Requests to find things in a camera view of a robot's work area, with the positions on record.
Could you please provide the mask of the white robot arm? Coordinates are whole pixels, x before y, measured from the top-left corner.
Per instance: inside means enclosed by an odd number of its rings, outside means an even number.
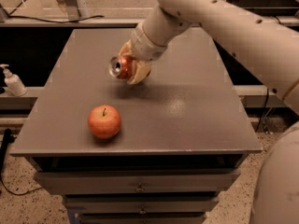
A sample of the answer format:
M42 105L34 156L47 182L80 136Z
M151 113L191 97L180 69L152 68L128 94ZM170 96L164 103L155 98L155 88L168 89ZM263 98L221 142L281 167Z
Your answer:
M162 56L172 38L197 23L299 114L299 36L294 30L223 0L157 1L120 54L145 66ZM299 122L280 136L265 157L249 224L299 224Z

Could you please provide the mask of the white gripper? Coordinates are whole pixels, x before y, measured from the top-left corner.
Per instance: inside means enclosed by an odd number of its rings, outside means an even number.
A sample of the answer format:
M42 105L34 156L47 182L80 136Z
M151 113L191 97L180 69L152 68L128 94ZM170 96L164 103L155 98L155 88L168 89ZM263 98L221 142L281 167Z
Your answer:
M138 59L132 62L133 73L127 83L135 85L143 81L151 71L151 64L145 61L158 60L166 49L167 46L156 45L148 38L143 23L140 22L132 31L130 40L122 45L118 54L119 57Z

